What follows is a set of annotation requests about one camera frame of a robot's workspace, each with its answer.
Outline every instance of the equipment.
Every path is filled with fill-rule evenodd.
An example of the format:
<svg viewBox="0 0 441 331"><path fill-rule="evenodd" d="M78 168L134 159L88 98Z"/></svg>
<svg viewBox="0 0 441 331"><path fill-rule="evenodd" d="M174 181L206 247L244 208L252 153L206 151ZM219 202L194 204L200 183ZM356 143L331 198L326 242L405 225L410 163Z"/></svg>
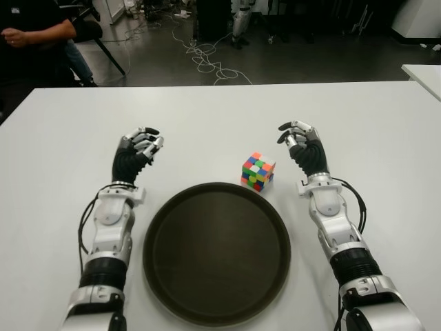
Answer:
<svg viewBox="0 0 441 331"><path fill-rule="evenodd" d="M318 240L339 284L348 331L423 331L392 280L383 275L360 231L347 216L341 183L331 177L316 129L301 121L283 124L277 141L285 142L291 158L307 175L298 184L310 200L309 214L318 227Z"/></svg>
<svg viewBox="0 0 441 331"><path fill-rule="evenodd" d="M79 288L70 297L62 331L126 330L123 290L132 250L133 208L145 196L145 189L139 190L134 181L146 164L152 165L154 155L161 149L164 139L158 134L154 129L138 128L121 139L114 158L112 183L99 191L81 218L80 261L81 249L88 252L82 243L83 226L96 200L101 201L94 213L94 243Z"/></svg>
<svg viewBox="0 0 441 331"><path fill-rule="evenodd" d="M234 15L232 45L237 49L242 48L241 44L248 44L248 41L242 38L242 36L248 29L252 13L251 7L255 4L256 0L240 0L239 10Z"/></svg>

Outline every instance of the jeans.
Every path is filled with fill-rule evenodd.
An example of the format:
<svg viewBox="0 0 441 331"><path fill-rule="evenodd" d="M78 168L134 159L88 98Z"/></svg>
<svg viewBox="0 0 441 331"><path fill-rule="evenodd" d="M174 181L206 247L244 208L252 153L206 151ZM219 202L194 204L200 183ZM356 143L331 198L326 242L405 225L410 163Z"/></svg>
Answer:
<svg viewBox="0 0 441 331"><path fill-rule="evenodd" d="M92 71L90 71L88 64L86 63L83 55L81 55L78 48L76 48L73 40L68 40L64 51L68 56L68 59L80 80L82 80L83 82L90 82L93 76Z"/></svg>

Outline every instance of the gray floor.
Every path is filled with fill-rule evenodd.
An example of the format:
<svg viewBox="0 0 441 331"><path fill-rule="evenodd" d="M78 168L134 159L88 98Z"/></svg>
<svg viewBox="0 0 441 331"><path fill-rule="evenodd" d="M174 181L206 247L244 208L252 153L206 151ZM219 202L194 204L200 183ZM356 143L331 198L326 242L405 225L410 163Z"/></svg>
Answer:
<svg viewBox="0 0 441 331"><path fill-rule="evenodd" d="M102 40L132 36L126 42L105 43L129 73L121 77L95 43L79 44L95 81L100 86L213 85L216 73L198 72L192 61L194 54L186 54L187 49L172 36L174 31L176 38L188 45L192 22L175 20L178 23L164 16L159 24L146 25L142 19L121 17L113 26L102 20ZM247 38L251 45L243 50L235 50L228 41L221 41L209 60L221 61L223 68L243 72L253 84L406 80L408 76L400 69L403 63L441 64L439 52L419 45L404 46L390 37L319 35L315 44L306 44L300 36L292 34L289 43L279 39L269 45L267 33L260 26L251 26ZM217 85L247 83L239 75Z"/></svg>

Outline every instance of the rubik's cube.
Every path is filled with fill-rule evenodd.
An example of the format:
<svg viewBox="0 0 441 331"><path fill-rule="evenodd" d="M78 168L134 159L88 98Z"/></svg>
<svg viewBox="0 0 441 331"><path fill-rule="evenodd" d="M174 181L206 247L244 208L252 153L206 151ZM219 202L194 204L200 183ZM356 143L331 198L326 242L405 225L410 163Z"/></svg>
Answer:
<svg viewBox="0 0 441 331"><path fill-rule="evenodd" d="M243 185L248 185L260 192L273 180L275 166L276 162L259 153L254 153L242 166Z"/></svg>

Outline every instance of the round tray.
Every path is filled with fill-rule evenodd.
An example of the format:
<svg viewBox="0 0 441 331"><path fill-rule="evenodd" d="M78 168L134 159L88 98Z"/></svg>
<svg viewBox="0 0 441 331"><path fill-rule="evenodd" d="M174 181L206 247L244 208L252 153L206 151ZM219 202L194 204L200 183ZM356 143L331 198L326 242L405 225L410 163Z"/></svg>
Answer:
<svg viewBox="0 0 441 331"><path fill-rule="evenodd" d="M147 281L171 312L204 326L244 322L283 287L291 258L277 211L258 194L207 183L171 198L147 231Z"/></svg>

